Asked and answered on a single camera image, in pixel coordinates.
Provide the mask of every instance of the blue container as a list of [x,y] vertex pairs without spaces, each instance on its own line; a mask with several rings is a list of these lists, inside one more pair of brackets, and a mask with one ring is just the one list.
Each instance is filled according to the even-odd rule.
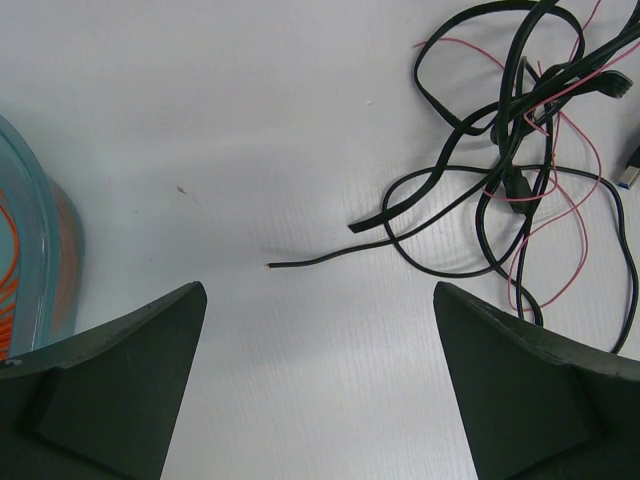
[[[79,217],[71,202],[47,178],[29,146],[2,116],[0,188],[16,224],[20,242],[19,285],[15,294],[9,348],[9,356],[15,356],[73,335],[84,239]],[[69,223],[75,223],[71,229],[74,238],[71,239],[68,238]],[[11,263],[13,239],[3,218],[0,224],[0,268],[3,268]],[[61,227],[67,232],[67,237],[62,239]],[[74,257],[73,272],[61,265],[61,258],[65,257],[63,252],[70,249]],[[0,271],[0,277],[4,272],[6,269]],[[70,275],[74,277],[72,282],[68,281]],[[66,279],[66,285],[60,284],[61,278]],[[65,305],[60,308],[56,305],[60,303],[59,288],[69,290],[70,284],[73,291],[64,294]]]

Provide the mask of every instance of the white surface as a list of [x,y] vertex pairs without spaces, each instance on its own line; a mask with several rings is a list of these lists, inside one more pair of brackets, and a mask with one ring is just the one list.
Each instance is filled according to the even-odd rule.
[[[588,31],[592,48],[635,4],[605,2]],[[433,316],[435,278],[391,249],[310,269],[263,267],[381,237],[356,237],[346,224],[375,211],[392,179],[433,164],[450,132],[410,81],[411,46],[473,3],[3,2],[0,112],[86,225],[79,328],[187,281],[206,286],[206,323],[163,479],[475,478]],[[592,2],[561,4],[584,20]],[[456,35],[504,58],[520,18],[476,20]],[[570,29],[549,20],[527,53],[549,65],[572,44]],[[639,65],[636,56],[620,69],[639,80]],[[498,72],[460,46],[439,45],[424,78],[461,114],[497,98]],[[624,101],[590,96],[570,106],[609,176],[637,133],[639,102],[636,87]],[[566,128],[564,139],[560,162],[594,165]],[[456,161],[493,161],[486,142],[466,145]],[[541,148],[537,138],[526,151],[537,158]],[[452,174],[405,223],[470,181]],[[590,187],[567,185],[577,197]],[[639,196],[624,195],[636,253]],[[549,214],[565,208],[557,198],[547,205]],[[416,255],[448,268],[481,265],[474,208],[420,236]],[[608,198],[583,211],[592,257],[546,318],[609,348],[627,273]],[[496,207],[489,221],[514,219]],[[526,284],[540,300],[569,278],[578,232],[570,219],[530,248]],[[495,275],[459,285],[507,308]],[[640,358],[640,328],[624,354]]]

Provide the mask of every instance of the black cable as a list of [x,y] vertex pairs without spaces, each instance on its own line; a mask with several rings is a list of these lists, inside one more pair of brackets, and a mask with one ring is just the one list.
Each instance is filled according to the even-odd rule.
[[[620,34],[587,55],[585,55],[586,45],[580,23],[569,11],[556,6],[558,2],[559,0],[494,1],[466,9],[445,22],[425,42],[424,46],[420,50],[414,64],[413,75],[420,93],[443,117],[443,119],[453,127],[453,131],[445,142],[438,160],[433,167],[424,168],[417,172],[410,173],[394,182],[387,189],[382,199],[379,214],[353,225],[349,225],[349,228],[354,233],[369,230],[377,226],[383,226],[388,239],[345,248],[313,260],[271,263],[268,266],[274,269],[306,267],[316,265],[342,255],[393,245],[398,253],[400,253],[400,255],[411,266],[430,275],[443,278],[462,279],[478,277],[495,271],[503,278],[509,280],[509,274],[505,271],[503,265],[513,255],[518,248],[518,245],[520,245],[520,243],[531,234],[535,212],[540,205],[542,196],[546,192],[552,172],[554,118],[569,101],[578,96],[599,92],[613,98],[621,98],[632,85],[632,82],[620,72],[601,70],[617,51],[640,38],[640,0],[638,0],[631,18],[622,28]],[[505,68],[501,81],[499,99],[492,104],[480,108],[461,120],[448,110],[430,92],[428,92],[426,88],[424,88],[421,79],[419,78],[420,65],[433,45],[435,45],[435,43],[453,27],[472,18],[506,11],[526,11],[528,13],[511,42],[507,60],[504,65]],[[526,58],[523,57],[522,53],[533,29],[545,15],[553,15],[565,21],[576,31],[578,35],[578,42],[576,52],[570,61],[552,65],[541,75],[538,75],[533,67],[526,61]],[[534,87],[528,92],[524,92],[525,72],[528,72],[534,80]],[[574,87],[577,81],[580,81],[581,84]],[[574,88],[572,91],[565,92],[569,87]],[[538,118],[534,118],[534,108],[551,97],[557,98],[555,98],[553,102],[545,104],[543,112],[538,115]],[[480,121],[489,115],[492,117],[484,124],[484,126],[478,125]],[[538,165],[515,166],[513,164],[513,160],[524,138],[535,130],[531,125],[529,125],[529,122],[535,124],[536,128],[544,128],[547,132],[544,162]],[[490,133],[490,138],[497,145],[499,152],[499,158],[492,168],[449,165],[449,161],[458,143],[464,136],[479,136],[487,132]],[[599,180],[600,184],[607,188],[613,197],[618,216],[618,239],[631,278],[631,295],[629,299],[628,313],[618,340],[612,349],[612,353],[619,353],[631,330],[639,297],[638,273],[626,239],[624,208],[622,201],[615,187],[610,182],[602,178],[599,179],[593,173],[562,166],[556,166],[555,169],[558,172],[582,176],[596,181]],[[447,171],[476,173],[481,175],[481,179],[426,222],[409,230],[408,232],[396,235],[390,225],[391,220],[406,212],[418,201],[424,198],[438,184],[444,173]],[[528,181],[523,176],[522,172],[524,171],[537,171],[533,188],[529,186]],[[397,204],[390,205],[394,192],[400,186],[412,179],[425,175],[428,176],[425,182],[412,195]],[[485,231],[485,215],[487,207],[491,202],[492,195],[497,191],[501,183],[504,184],[507,196],[510,199],[522,200],[530,197],[536,197],[538,199],[524,202],[511,202],[511,207],[514,212],[523,215],[523,223],[506,252],[504,252],[499,258],[496,258],[487,239]],[[471,198],[474,194],[480,192],[483,188],[488,192],[488,194],[482,194],[480,196],[480,200],[476,208],[475,228],[480,249],[488,263],[487,267],[464,273],[442,272],[420,264],[407,253],[402,246],[403,241],[417,235],[421,231],[433,225],[435,222],[453,211],[456,207],[464,203],[467,199]],[[540,305],[537,303],[533,295],[531,295],[531,293],[522,285],[526,253],[527,244],[525,243],[518,254],[515,278],[510,280],[516,290],[516,308],[518,310],[518,315],[521,318],[524,318],[524,301],[526,300],[531,307],[534,323],[536,325],[543,326],[544,319]]]

